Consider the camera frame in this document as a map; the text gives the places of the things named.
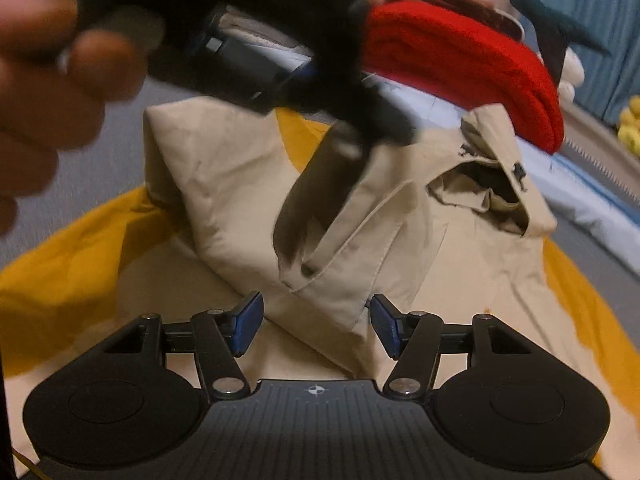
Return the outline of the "person's left hand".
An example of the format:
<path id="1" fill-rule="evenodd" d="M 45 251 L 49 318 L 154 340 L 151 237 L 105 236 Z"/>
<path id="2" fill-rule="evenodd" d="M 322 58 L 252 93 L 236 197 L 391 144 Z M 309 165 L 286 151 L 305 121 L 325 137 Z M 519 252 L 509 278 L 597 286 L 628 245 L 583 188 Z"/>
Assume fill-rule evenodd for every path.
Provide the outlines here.
<path id="1" fill-rule="evenodd" d="M 146 58 L 109 30 L 75 32 L 76 0 L 1 0 L 1 229 L 42 192 L 58 154 L 99 134 L 106 104 L 140 91 Z"/>

